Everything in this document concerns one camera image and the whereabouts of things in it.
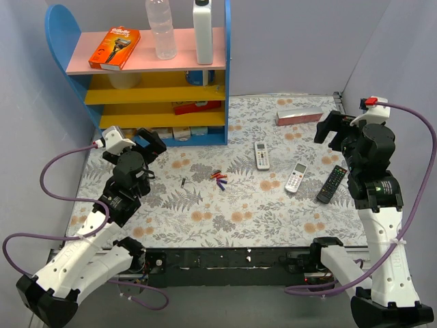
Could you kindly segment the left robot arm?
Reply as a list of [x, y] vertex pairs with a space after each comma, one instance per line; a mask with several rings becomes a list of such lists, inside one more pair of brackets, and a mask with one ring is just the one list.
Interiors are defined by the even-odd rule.
[[112, 126], [91, 145], [103, 148], [104, 160], [114, 166], [102, 195], [92, 202], [77, 233], [63, 239], [59, 253], [37, 273], [26, 273], [16, 283], [25, 306], [48, 327], [65, 327], [81, 302], [114, 275], [124, 271], [147, 274], [150, 269], [145, 247], [130, 237], [115, 241], [103, 257], [94, 258], [141, 207], [155, 177], [148, 165], [167, 149], [157, 132], [140, 128], [137, 137], [147, 145]]

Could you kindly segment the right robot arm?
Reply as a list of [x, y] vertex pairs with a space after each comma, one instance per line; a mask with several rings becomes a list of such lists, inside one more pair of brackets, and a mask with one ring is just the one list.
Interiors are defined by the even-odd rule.
[[330, 132], [329, 148], [348, 164], [348, 190], [367, 239], [373, 266], [360, 270], [338, 243], [320, 246], [320, 262], [335, 274], [350, 298], [358, 327], [418, 327], [434, 321], [414, 288], [406, 242], [401, 236], [404, 206], [398, 181], [388, 170], [395, 135], [384, 120], [354, 118], [331, 111], [317, 125], [314, 142]]

